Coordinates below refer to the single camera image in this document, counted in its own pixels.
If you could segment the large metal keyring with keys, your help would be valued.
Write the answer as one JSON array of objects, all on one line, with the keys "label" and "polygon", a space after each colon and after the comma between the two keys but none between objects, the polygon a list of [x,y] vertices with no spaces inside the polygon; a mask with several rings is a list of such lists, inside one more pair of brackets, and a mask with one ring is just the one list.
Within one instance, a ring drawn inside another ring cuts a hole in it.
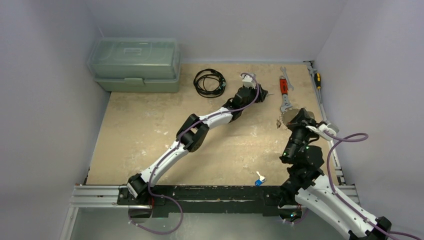
[{"label": "large metal keyring with keys", "polygon": [[276,127],[278,129],[281,127],[286,128],[287,124],[298,114],[299,111],[300,110],[298,108],[293,108],[281,113],[276,120]]}]

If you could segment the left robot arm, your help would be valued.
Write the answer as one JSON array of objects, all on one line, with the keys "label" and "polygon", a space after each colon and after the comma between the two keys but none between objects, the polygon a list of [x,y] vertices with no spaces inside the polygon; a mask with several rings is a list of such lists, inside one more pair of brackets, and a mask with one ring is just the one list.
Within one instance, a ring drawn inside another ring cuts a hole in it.
[{"label": "left robot arm", "polygon": [[262,103],[269,92],[260,84],[240,87],[218,110],[207,115],[191,114],[176,133],[176,139],[167,151],[149,167],[131,176],[126,184],[129,197],[138,205],[146,203],[159,179],[181,158],[197,151],[213,128],[237,120],[244,109]]}]

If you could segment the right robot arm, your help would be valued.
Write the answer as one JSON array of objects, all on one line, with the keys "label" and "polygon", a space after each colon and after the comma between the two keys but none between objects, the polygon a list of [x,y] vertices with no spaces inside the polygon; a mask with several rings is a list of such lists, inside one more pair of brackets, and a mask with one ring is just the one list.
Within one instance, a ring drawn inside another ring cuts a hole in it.
[{"label": "right robot arm", "polygon": [[296,202],[314,212],[346,240],[387,240],[392,223],[363,209],[334,185],[321,166],[323,151],[311,143],[331,140],[337,129],[317,122],[301,108],[287,123],[291,131],[280,160],[288,164],[288,179],[280,186],[279,206]]}]

